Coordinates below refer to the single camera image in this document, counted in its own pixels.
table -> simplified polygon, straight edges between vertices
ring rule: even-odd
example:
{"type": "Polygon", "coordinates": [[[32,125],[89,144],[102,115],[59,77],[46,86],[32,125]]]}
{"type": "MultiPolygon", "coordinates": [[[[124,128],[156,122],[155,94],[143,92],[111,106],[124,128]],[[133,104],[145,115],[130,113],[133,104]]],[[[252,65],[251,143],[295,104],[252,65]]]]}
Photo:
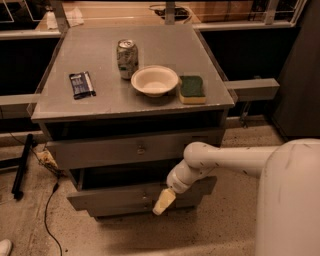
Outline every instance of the table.
{"type": "MultiPolygon", "coordinates": [[[[233,106],[192,25],[74,27],[31,119],[50,140],[49,150],[78,190],[68,196],[70,202],[99,217],[151,211],[184,147],[193,141],[219,145],[233,106]],[[179,76],[200,75],[206,104],[184,105],[175,90],[160,98],[137,92],[117,68],[116,47],[123,38],[138,46],[140,68],[163,65],[179,76]],[[68,76],[81,71],[90,73],[96,97],[73,99],[68,76]]],[[[199,186],[181,195],[176,207],[199,203],[205,193],[199,186]]]]}

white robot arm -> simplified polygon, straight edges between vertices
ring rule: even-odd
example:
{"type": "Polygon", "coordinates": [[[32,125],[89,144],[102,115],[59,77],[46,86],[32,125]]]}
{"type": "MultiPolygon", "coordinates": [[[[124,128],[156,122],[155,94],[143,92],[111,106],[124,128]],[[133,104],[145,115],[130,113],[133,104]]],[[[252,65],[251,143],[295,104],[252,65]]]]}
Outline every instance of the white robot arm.
{"type": "Polygon", "coordinates": [[[160,215],[193,182],[215,167],[260,176],[256,256],[319,255],[320,140],[300,139],[279,147],[216,148],[191,143],[168,175],[154,213],[160,215]]]}
{"type": "Polygon", "coordinates": [[[251,176],[259,176],[267,159],[278,147],[217,148],[202,142],[189,144],[184,159],[167,176],[168,189],[160,194],[153,212],[160,215],[192,184],[208,176],[218,167],[230,168],[251,176]]]}

can lid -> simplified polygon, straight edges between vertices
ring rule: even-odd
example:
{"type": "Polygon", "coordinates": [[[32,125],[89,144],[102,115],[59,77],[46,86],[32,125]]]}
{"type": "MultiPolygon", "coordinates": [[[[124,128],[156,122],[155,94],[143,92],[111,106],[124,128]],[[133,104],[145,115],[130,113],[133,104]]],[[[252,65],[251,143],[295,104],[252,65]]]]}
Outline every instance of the can lid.
{"type": "Polygon", "coordinates": [[[134,42],[130,39],[122,39],[118,44],[122,48],[131,48],[134,46],[134,42]]]}

drawer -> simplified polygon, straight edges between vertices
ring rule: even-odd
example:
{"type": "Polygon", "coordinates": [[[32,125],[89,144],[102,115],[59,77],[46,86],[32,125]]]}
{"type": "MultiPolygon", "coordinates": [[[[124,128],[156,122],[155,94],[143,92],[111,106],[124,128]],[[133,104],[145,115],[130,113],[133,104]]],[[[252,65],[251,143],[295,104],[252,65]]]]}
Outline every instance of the drawer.
{"type": "Polygon", "coordinates": [[[59,168],[77,169],[182,158],[186,145],[194,141],[220,144],[221,128],[147,133],[85,140],[53,141],[47,144],[59,168]]]}
{"type": "MultiPolygon", "coordinates": [[[[197,206],[204,195],[212,193],[215,183],[216,177],[195,182],[192,188],[177,195],[170,208],[197,206]]],[[[161,183],[148,183],[75,192],[67,198],[75,210],[87,210],[91,217],[116,216],[151,212],[164,188],[166,185],[161,183]]]]}

drawer handle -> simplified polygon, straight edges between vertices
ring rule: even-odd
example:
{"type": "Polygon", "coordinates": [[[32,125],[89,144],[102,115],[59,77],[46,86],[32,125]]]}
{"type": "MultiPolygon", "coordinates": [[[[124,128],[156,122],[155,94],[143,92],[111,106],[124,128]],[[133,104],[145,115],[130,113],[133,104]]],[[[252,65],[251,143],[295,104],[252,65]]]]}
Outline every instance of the drawer handle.
{"type": "Polygon", "coordinates": [[[143,155],[146,152],[146,149],[143,146],[139,146],[137,150],[138,155],[143,155]]]}

